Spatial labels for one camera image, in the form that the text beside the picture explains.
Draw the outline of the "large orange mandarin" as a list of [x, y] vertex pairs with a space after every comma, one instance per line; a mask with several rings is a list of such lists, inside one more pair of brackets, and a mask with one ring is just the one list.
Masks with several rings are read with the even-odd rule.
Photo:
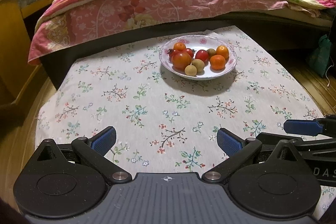
[[222, 55], [213, 55], [210, 58], [210, 67], [212, 70], [221, 71], [226, 67], [226, 59]]

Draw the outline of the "tan longan fruit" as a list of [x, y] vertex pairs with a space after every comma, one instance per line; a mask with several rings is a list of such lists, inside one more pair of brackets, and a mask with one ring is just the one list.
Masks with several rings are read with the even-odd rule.
[[201, 59], [193, 59], [193, 61], [191, 62], [191, 65], [196, 67], [197, 73], [201, 73], [202, 71], [204, 71], [205, 63]]
[[196, 76], [198, 73], [197, 67], [195, 67], [194, 65], [188, 65], [187, 67], [185, 67], [185, 74], [187, 76]]

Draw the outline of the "brown longan fruit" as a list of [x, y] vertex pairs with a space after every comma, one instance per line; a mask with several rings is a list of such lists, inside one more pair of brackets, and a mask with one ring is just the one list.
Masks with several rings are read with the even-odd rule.
[[207, 50], [207, 53], [208, 53], [208, 56], [209, 56], [209, 59], [210, 59], [212, 56], [216, 55], [217, 51], [213, 48], [209, 48]]

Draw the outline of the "red cherry tomato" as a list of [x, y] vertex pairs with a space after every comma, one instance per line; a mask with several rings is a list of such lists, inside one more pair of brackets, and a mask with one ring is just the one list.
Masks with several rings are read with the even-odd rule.
[[197, 53], [195, 55], [195, 59], [199, 59], [199, 60], [203, 61], [204, 63], [206, 63], [207, 60], [209, 59], [207, 51], [206, 50], [197, 51]]
[[191, 48], [186, 48], [183, 52], [187, 53], [192, 59], [194, 58], [195, 51]]
[[172, 58], [176, 53], [178, 53], [177, 50], [175, 50], [175, 49], [169, 49], [168, 52], [167, 52], [167, 54], [168, 54], [168, 56], [169, 56], [169, 60], [171, 60], [171, 58]]

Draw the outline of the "large red tomato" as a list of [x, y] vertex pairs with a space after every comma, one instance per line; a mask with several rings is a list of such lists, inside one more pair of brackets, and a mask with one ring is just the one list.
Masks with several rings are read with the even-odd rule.
[[184, 71], [185, 68], [191, 64], [191, 57], [186, 52], [177, 52], [171, 58], [172, 65], [174, 69], [179, 71]]

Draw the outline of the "small orange mandarin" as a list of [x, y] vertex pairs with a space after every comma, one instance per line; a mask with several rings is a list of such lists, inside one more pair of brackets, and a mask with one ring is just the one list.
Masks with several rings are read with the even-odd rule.
[[182, 42], [177, 42], [173, 46], [173, 50], [175, 51], [184, 51], [186, 49], [186, 45]]

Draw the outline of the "green bag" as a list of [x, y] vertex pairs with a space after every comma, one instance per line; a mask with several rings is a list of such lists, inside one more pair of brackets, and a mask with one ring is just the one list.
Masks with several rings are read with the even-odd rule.
[[317, 47], [309, 60], [310, 68], [320, 77], [325, 77], [327, 70], [333, 66], [330, 54], [331, 41], [327, 35], [324, 35], [319, 39]]

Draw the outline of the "floral tablecloth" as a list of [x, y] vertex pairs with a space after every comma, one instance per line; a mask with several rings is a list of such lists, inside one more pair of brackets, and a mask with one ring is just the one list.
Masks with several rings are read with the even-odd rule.
[[224, 127], [241, 138], [284, 134], [287, 119], [321, 117], [303, 87], [237, 27], [206, 31], [236, 52], [228, 75], [191, 81], [161, 65], [159, 37], [74, 62], [39, 111], [35, 142], [70, 143], [107, 126], [117, 141], [106, 157], [131, 174], [205, 173], [226, 159], [217, 145]]

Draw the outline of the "white floral plate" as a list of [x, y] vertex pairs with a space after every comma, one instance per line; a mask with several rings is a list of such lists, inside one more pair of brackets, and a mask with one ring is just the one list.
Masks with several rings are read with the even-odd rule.
[[230, 73], [238, 62], [236, 52], [221, 39], [184, 35], [166, 42], [159, 51], [161, 64], [189, 80], [213, 80]]

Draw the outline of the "pink floral bed sheet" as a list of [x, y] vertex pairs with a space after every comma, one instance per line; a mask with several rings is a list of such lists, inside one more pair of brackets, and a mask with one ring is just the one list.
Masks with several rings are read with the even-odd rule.
[[50, 53], [124, 31], [250, 11], [331, 26], [322, 10], [284, 0], [54, 0], [37, 22], [28, 63], [38, 65]]

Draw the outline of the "wooden cabinet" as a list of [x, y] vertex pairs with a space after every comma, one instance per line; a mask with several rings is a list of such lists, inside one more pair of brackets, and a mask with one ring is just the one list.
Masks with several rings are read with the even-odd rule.
[[1, 108], [21, 100], [39, 70], [27, 63], [38, 18], [53, 0], [1, 0]]

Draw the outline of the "dark bed frame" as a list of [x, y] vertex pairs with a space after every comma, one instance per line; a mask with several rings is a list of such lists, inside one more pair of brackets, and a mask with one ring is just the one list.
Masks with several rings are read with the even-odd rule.
[[328, 35], [330, 41], [335, 42], [334, 19], [327, 21], [323, 27], [271, 15], [268, 11], [230, 12], [213, 19], [164, 23], [106, 36], [50, 53], [41, 57], [41, 62], [54, 87], [59, 88], [71, 65], [79, 58], [144, 39], [230, 26], [242, 30], [265, 50], [275, 51], [276, 56], [285, 50], [298, 50], [299, 56], [295, 58], [297, 62], [307, 60], [323, 35]]

